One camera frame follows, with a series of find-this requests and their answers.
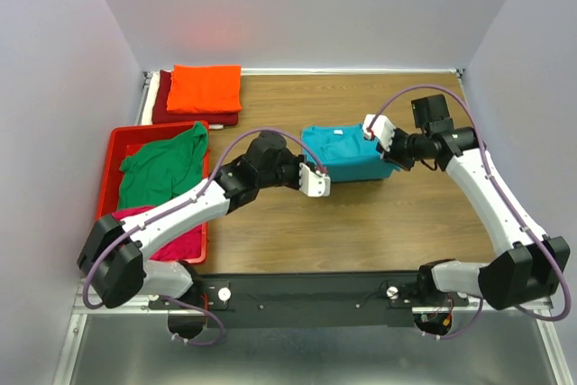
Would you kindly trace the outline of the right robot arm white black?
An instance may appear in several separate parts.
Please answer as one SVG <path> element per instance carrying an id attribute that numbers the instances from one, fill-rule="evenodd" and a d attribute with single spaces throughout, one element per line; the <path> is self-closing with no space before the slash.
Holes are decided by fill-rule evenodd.
<path id="1" fill-rule="evenodd" d="M 550 236 L 520 205 L 475 125 L 454 125 L 448 94 L 438 89 L 434 96 L 412 101 L 415 133 L 406 133 L 383 113 L 367 115 L 362 127 L 384 161 L 406 171 L 420 162 L 446 173 L 472 205 L 495 252 L 489 263 L 447 259 L 421 266 L 414 286 L 417 299 L 432 306 L 448 292 L 461 292 L 502 310 L 565 289 L 568 243 L 562 236 Z"/>

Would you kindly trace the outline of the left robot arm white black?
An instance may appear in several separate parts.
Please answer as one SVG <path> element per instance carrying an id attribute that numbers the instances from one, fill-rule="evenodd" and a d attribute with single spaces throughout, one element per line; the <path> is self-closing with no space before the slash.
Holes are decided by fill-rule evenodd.
<path id="1" fill-rule="evenodd" d="M 230 163 L 220 160 L 208 178 L 178 197 L 123 220 L 111 214 L 96 220 L 78 257 L 87 308 L 120 307 L 137 295 L 193 307 L 200 295 L 197 276 L 182 262 L 153 261 L 161 247 L 250 204 L 264 188 L 291 188 L 308 197 L 329 194 L 326 168 L 311 150 L 293 154 L 287 147 L 291 136 L 281 130 L 258 128 L 253 134 L 244 154 Z"/>

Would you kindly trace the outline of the teal t shirt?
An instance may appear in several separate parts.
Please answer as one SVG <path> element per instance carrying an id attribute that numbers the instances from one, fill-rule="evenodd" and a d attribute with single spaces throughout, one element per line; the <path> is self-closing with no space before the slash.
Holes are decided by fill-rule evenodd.
<path id="1" fill-rule="evenodd" d="M 301 141 L 327 168 L 333 183 L 387 179 L 400 171 L 381 159 L 374 142 L 363 138 L 361 124 L 310 126 L 301 132 Z"/>

